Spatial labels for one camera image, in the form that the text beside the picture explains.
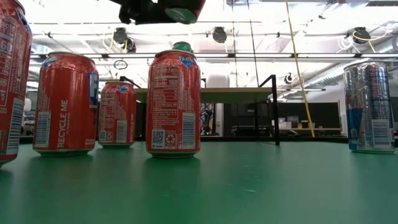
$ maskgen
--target ceiling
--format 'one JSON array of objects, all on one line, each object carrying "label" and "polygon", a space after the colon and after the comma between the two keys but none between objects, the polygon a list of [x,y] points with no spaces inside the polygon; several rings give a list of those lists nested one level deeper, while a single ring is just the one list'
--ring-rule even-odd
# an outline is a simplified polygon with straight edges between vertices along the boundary
[{"label": "ceiling", "polygon": [[[121,24],[119,6],[109,0],[19,0],[27,9],[27,20],[34,34],[34,53],[71,51],[81,54],[124,53],[121,46],[112,43],[117,27],[125,27],[137,47],[137,53],[157,53],[171,49],[181,40],[189,42],[195,53],[291,53],[293,52],[288,15],[284,2],[239,0],[231,7],[231,0],[207,0],[199,21],[192,25],[152,24],[135,26]],[[351,4],[328,4],[327,1],[289,4],[290,18],[297,52],[351,53],[372,52],[370,45],[354,44],[347,32],[365,27],[374,39],[376,52],[383,43],[398,33],[398,7],[369,7],[367,1]],[[215,27],[224,27],[225,44],[212,38]],[[124,75],[140,86],[146,86],[151,58],[126,60],[128,68],[117,70],[114,60],[97,59],[102,78]],[[284,86],[284,77],[297,76],[294,62],[242,62],[213,60],[198,62],[203,76],[225,74],[231,76],[231,86],[257,86],[269,75],[276,74],[277,84]],[[335,66],[333,62],[300,62],[300,73],[305,81],[316,78]],[[30,79],[39,72],[37,63],[30,67]]]}]

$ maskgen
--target green can top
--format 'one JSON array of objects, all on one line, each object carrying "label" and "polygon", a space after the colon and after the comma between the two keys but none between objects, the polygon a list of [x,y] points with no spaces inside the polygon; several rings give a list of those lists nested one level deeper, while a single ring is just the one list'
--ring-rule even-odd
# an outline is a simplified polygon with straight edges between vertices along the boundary
[{"label": "green can top", "polygon": [[173,44],[173,50],[183,50],[183,51],[193,54],[191,45],[185,41],[180,41],[180,42]]}]

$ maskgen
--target green table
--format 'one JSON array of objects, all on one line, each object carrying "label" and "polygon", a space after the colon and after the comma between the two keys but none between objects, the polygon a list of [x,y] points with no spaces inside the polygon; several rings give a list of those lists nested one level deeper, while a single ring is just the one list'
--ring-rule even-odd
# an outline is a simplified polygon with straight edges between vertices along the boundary
[{"label": "green table", "polygon": [[398,157],[345,144],[204,142],[194,159],[134,149],[43,158],[22,145],[0,171],[1,224],[398,223]]}]

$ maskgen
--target barcode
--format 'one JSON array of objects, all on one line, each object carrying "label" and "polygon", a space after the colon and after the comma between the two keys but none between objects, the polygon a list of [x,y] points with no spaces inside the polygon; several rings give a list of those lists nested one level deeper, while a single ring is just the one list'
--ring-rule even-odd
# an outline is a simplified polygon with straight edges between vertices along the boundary
[{"label": "barcode", "polygon": [[152,130],[152,148],[164,149],[164,130]]},{"label": "barcode", "polygon": [[118,121],[116,130],[116,143],[127,142],[127,121]]},{"label": "barcode", "polygon": [[10,132],[8,135],[7,155],[18,153],[19,136],[21,135],[22,117],[24,115],[24,101],[14,98],[12,104]]},{"label": "barcode", "polygon": [[391,146],[390,123],[388,119],[373,119],[374,147],[389,148]]},{"label": "barcode", "polygon": [[182,149],[195,148],[195,114],[182,113]]},{"label": "barcode", "polygon": [[35,147],[48,147],[51,125],[51,112],[42,111],[38,113]]},{"label": "barcode", "polygon": [[102,130],[99,132],[99,140],[100,141],[105,141],[106,140],[106,131]]}]

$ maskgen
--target blue logo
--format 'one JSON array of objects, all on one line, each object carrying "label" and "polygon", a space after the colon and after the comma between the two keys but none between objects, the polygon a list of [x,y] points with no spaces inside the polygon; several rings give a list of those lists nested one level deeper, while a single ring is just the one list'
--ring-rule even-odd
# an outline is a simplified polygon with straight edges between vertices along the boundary
[{"label": "blue logo", "polygon": [[90,101],[97,105],[98,103],[98,74],[89,73],[88,74],[88,96]]},{"label": "blue logo", "polygon": [[191,57],[184,57],[184,56],[180,56],[180,62],[183,63],[187,68],[195,64],[194,59],[192,59]]},{"label": "blue logo", "polygon": [[29,27],[29,23],[27,22],[24,14],[21,12],[22,10],[20,9],[16,9],[15,10],[17,12],[18,18],[19,20],[23,23],[23,25],[25,26],[25,30],[28,34],[30,34],[32,32],[32,30]]},{"label": "blue logo", "polygon": [[125,91],[128,90],[128,88],[127,88],[126,85],[118,85],[116,88],[117,88],[117,89],[119,90],[119,92],[121,92],[121,93],[124,93]]},{"label": "blue logo", "polygon": [[47,68],[48,66],[50,66],[52,63],[54,63],[55,61],[57,61],[56,56],[49,56],[47,59],[45,59],[43,66],[45,68]]}]

